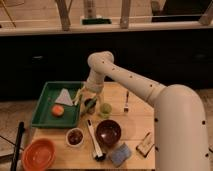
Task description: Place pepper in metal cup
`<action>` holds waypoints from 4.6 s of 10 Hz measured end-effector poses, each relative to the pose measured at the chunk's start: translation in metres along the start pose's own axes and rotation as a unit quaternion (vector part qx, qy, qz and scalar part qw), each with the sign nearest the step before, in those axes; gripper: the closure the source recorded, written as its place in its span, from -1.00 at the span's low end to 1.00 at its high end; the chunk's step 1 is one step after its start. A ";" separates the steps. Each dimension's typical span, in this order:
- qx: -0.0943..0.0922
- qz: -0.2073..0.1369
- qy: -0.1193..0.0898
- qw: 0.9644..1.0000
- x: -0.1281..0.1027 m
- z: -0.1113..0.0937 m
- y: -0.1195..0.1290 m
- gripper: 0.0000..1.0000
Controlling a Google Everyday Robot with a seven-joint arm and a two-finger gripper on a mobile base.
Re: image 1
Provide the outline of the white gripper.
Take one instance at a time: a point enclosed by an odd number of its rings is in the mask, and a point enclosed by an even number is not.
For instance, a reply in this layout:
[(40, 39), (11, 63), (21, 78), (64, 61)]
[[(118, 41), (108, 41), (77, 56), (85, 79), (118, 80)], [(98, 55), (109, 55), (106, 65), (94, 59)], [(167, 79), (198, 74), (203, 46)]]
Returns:
[(99, 103), (99, 104), (102, 103), (101, 93), (102, 93), (101, 85), (84, 82), (83, 87), (77, 91), (74, 104), (75, 105), (78, 104), (81, 95), (83, 95), (84, 98), (96, 97), (97, 100), (94, 102), (94, 104), (91, 106), (91, 108), (89, 110), (89, 114), (94, 114), (96, 112), (97, 103)]

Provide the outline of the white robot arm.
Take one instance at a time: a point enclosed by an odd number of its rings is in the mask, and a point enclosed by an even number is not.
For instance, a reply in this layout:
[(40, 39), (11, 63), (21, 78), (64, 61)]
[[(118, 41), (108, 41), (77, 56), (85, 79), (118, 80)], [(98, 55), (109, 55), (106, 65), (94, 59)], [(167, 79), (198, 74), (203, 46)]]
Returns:
[(90, 54), (87, 63), (87, 90), (100, 93), (109, 77), (153, 107), (156, 171), (211, 171), (206, 113), (193, 89), (165, 86), (119, 67), (109, 51)]

